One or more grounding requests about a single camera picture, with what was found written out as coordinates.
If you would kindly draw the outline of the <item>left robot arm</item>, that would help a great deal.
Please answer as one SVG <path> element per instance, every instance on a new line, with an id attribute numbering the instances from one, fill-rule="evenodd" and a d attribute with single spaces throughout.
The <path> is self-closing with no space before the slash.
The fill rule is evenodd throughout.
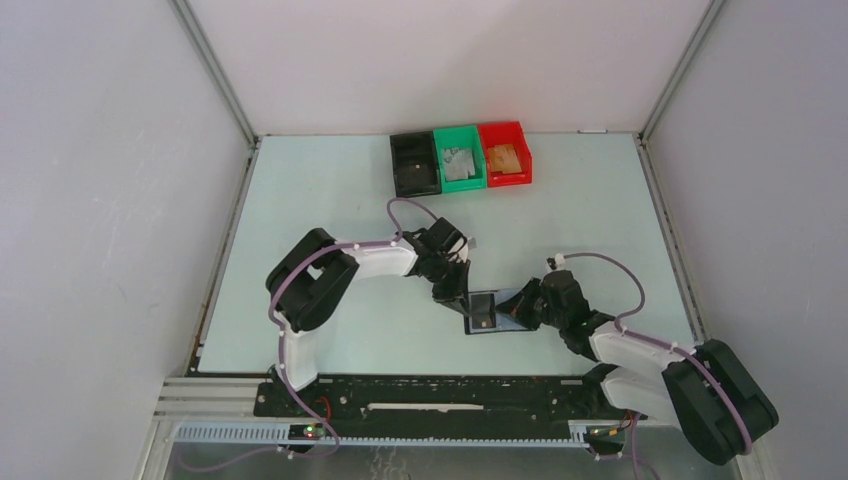
<path id="1" fill-rule="evenodd" d="M 269 319 L 279 327 L 275 369 L 284 383 L 278 404 L 297 417 L 314 408 L 316 332 L 356 280 L 421 277 L 431 283 L 435 303 L 468 313 L 470 249 L 471 240 L 443 218 L 428 228 L 359 243 L 342 243 L 322 228 L 310 230 L 266 279 Z"/>

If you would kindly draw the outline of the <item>black leather card holder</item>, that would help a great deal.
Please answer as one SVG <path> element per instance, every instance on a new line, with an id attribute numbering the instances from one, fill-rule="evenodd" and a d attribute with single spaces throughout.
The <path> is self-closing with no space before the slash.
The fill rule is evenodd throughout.
<path id="1" fill-rule="evenodd" d="M 498 304 L 509 300 L 518 292 L 518 289 L 470 292 L 470 314 L 463 318 L 464 333 L 466 335 L 482 335 L 529 331 L 529 328 L 522 326 L 509 315 L 496 309 Z"/>

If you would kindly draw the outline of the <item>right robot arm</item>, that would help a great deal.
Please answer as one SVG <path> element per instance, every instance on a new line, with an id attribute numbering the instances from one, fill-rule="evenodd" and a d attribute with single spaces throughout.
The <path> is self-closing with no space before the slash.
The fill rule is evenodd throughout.
<path id="1" fill-rule="evenodd" d="M 581 392 L 585 411 L 617 409 L 678 428 L 707 461 L 724 465 L 780 422 L 741 360 L 720 340 L 679 345 L 636 332 L 590 306 L 568 270 L 531 279 L 494 312 L 526 330 L 554 328 L 573 353 L 595 362 Z"/>

